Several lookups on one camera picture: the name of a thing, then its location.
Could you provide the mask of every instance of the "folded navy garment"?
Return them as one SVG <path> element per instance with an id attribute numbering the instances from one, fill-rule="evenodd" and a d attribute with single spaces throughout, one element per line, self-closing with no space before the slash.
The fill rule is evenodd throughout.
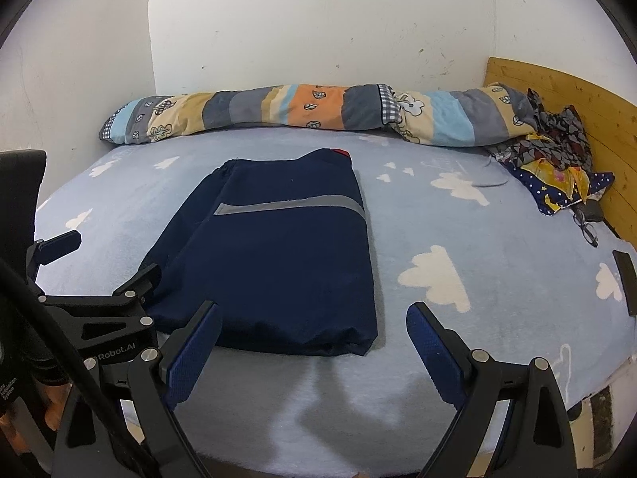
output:
<path id="1" fill-rule="evenodd" d="M 378 335 L 364 204 L 345 151 L 228 161 L 186 199 L 140 268 L 151 263 L 162 279 L 145 306 L 163 332 L 214 300 L 224 347 L 362 356 Z"/>

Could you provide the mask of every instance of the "gray reflective stripe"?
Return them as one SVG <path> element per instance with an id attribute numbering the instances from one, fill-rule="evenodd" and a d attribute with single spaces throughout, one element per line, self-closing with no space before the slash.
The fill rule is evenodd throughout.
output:
<path id="1" fill-rule="evenodd" d="M 307 206 L 337 206 L 339 208 L 349 208 L 356 212 L 356 214 L 359 214 L 363 219 L 365 218 L 365 211 L 362 209 L 362 206 L 347 196 L 316 196 L 314 198 L 238 206 L 221 203 L 215 211 L 215 215 L 244 214 L 245 212 L 263 212 L 265 210 L 285 210 L 286 208 L 303 208 Z"/>

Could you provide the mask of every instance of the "silver bolt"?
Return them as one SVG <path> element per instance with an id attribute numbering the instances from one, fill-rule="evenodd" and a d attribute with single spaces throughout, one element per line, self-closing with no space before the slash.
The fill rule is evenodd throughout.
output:
<path id="1" fill-rule="evenodd" d="M 544 359 L 543 357 L 536 357 L 533 360 L 535 366 L 537 368 L 539 368 L 540 370 L 548 370 L 549 369 L 549 362 Z"/>
<path id="2" fill-rule="evenodd" d="M 488 361 L 489 355 L 487 351 L 483 351 L 482 349 L 476 349 L 471 353 L 473 359 L 480 363 L 486 363 Z"/>
<path id="3" fill-rule="evenodd" d="M 157 349 L 146 349 L 141 353 L 141 359 L 143 359 L 144 361 L 152 361 L 158 355 L 159 352 L 157 352 Z"/>

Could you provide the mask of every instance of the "eyeglasses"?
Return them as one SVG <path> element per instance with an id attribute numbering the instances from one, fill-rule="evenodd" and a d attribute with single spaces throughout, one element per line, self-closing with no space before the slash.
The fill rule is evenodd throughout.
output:
<path id="1" fill-rule="evenodd" d="M 573 221 L 575 221 L 575 224 L 577 224 L 577 226 L 580 227 L 580 230 L 582 230 L 582 235 L 584 236 L 584 239 L 586 239 L 586 242 L 588 242 L 588 244 L 590 244 L 593 248 L 597 248 L 597 232 L 595 231 L 595 228 L 593 228 L 592 224 L 586 222 L 584 212 L 582 212 L 582 210 L 578 208 L 573 209 Z"/>

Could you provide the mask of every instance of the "wooden headboard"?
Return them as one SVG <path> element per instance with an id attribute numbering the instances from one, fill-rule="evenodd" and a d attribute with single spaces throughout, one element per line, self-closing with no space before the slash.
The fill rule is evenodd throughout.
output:
<path id="1" fill-rule="evenodd" d="M 582 118 L 596 171 L 615 173 L 601 200 L 606 220 L 637 247 L 637 106 L 578 77 L 550 68 L 492 57 L 485 84 L 502 82 L 539 93 L 547 111 L 572 104 Z"/>

